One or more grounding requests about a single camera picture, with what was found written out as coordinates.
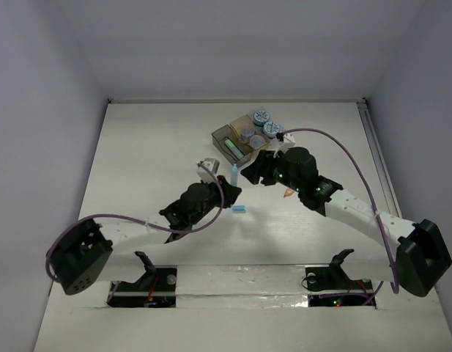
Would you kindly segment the orange highlighter marker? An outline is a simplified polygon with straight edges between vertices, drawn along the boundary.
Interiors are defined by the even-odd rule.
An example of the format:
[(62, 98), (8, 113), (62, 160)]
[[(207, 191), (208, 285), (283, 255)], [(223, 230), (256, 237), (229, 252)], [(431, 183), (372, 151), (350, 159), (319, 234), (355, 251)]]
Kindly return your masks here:
[(291, 197), (294, 193), (295, 193), (294, 190), (292, 190), (291, 188), (288, 188), (287, 190), (285, 190), (283, 198)]

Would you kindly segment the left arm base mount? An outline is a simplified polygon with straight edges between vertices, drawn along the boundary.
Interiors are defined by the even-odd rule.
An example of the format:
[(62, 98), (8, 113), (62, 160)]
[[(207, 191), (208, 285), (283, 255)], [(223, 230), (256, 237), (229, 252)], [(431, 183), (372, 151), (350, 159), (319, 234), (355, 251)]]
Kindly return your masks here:
[(135, 282), (112, 282), (106, 304), (111, 308), (174, 308), (177, 267), (156, 267), (141, 251), (134, 252), (144, 272)]

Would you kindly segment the clear jar of pins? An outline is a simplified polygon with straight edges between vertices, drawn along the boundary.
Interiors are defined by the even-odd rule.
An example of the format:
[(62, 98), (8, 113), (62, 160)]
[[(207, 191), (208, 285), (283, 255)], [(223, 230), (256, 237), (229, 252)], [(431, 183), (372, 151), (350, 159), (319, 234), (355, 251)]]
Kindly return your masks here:
[(256, 133), (256, 130), (253, 126), (245, 125), (245, 126), (241, 127), (241, 129), (240, 129), (240, 139), (244, 143), (248, 143), (250, 141), (250, 138), (252, 136), (254, 136), (255, 133)]
[(255, 134), (249, 139), (248, 143), (254, 150), (259, 150), (266, 145), (267, 141), (263, 136)]

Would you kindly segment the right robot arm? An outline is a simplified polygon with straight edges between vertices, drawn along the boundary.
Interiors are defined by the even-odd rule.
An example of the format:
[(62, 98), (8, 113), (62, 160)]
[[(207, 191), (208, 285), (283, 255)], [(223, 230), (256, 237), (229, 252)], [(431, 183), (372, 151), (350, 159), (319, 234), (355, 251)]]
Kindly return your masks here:
[(309, 210), (379, 242), (398, 284), (414, 296), (427, 296), (452, 264), (440, 228), (433, 221), (416, 223), (365, 203), (341, 184), (320, 175), (315, 157), (303, 147), (286, 152), (262, 150), (241, 174), (254, 185), (280, 183), (295, 191)]

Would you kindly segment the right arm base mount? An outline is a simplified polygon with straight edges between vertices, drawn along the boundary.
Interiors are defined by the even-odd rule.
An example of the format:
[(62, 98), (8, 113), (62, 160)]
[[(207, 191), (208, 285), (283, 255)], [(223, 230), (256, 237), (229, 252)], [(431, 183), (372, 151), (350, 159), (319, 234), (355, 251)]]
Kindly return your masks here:
[(341, 267), (353, 252), (345, 249), (327, 265), (305, 268), (300, 284), (309, 292), (309, 307), (377, 307), (371, 281), (352, 280)]

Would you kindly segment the green highlighter marker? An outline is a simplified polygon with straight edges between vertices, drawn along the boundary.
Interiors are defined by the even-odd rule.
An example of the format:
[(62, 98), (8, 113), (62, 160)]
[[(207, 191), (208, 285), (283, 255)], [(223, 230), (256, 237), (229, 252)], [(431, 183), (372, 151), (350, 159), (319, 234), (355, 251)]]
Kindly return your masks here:
[(235, 145), (235, 143), (232, 140), (226, 139), (224, 141), (224, 144), (237, 159), (241, 159), (244, 157), (240, 149)]

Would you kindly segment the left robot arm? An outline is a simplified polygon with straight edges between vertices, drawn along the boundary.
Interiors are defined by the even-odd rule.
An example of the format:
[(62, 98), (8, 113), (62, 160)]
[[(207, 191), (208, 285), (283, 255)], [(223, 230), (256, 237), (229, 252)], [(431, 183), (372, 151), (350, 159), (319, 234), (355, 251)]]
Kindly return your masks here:
[(108, 264), (117, 254), (134, 253), (141, 247), (178, 241), (212, 225), (198, 223), (212, 210), (221, 213), (241, 194), (219, 175), (211, 183), (191, 184), (178, 200), (147, 220), (111, 214), (111, 224), (100, 224), (100, 214), (78, 220), (65, 229), (45, 255), (46, 274), (66, 295), (79, 294), (96, 281), (108, 278)]

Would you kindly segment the blue highlighter marker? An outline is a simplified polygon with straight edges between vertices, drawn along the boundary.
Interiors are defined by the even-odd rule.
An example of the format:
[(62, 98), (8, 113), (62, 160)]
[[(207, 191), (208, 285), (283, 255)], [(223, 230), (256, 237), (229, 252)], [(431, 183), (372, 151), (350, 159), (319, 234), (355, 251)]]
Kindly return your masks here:
[(232, 186), (237, 186), (237, 181), (238, 181), (238, 173), (239, 173), (239, 169), (237, 167), (236, 164), (234, 164), (231, 168), (231, 185)]

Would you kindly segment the blue marker cap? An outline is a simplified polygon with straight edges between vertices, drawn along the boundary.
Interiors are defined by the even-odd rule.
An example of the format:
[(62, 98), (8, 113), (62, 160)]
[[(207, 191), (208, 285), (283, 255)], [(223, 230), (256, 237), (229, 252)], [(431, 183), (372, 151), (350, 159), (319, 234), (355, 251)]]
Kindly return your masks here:
[(244, 205), (234, 205), (231, 208), (233, 213), (245, 213), (246, 212), (246, 208)]

